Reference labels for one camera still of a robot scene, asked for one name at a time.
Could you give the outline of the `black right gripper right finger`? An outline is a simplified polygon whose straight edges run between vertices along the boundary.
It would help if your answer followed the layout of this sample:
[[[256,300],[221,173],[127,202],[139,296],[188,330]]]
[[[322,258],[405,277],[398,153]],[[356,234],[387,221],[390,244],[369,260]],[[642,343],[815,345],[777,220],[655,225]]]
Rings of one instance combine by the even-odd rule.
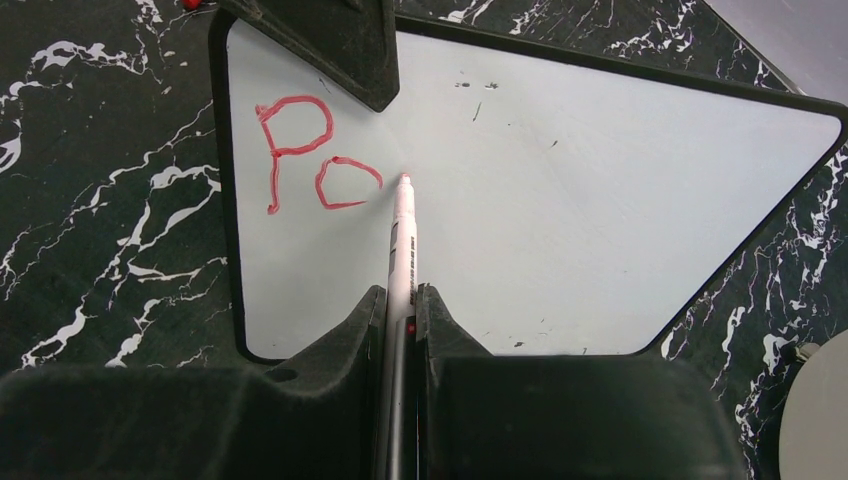
[[[743,479],[705,379],[648,355],[496,356],[418,289],[424,479]]]

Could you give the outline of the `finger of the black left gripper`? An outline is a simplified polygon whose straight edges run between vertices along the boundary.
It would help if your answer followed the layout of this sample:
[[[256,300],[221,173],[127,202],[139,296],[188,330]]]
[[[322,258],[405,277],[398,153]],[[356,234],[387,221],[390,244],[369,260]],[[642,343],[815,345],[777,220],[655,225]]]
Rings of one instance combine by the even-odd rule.
[[[234,0],[220,6],[374,112],[400,91],[392,1]]]

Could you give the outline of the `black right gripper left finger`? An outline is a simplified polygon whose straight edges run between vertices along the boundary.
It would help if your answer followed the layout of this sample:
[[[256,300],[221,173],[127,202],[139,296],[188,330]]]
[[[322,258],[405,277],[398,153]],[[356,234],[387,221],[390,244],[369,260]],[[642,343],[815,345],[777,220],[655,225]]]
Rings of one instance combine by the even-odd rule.
[[[285,362],[1,381],[5,479],[369,479],[385,289]]]

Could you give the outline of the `white marker pen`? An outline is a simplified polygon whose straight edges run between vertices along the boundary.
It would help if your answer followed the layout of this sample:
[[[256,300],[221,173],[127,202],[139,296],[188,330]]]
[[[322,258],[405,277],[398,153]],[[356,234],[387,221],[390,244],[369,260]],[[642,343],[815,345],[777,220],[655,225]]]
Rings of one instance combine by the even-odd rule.
[[[416,238],[414,187],[404,173],[395,190],[391,225],[376,479],[406,477],[406,424],[415,419],[406,406],[406,390],[416,333]]]

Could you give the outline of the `small white whiteboard black frame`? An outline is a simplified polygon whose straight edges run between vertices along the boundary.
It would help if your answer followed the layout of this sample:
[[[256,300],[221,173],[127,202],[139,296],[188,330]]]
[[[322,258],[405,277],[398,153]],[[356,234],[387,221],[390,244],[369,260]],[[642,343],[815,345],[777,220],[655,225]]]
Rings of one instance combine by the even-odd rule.
[[[846,141],[838,103],[397,20],[375,112],[227,12],[209,32],[246,355],[293,356],[386,282],[395,188],[418,278],[496,354],[646,348]]]

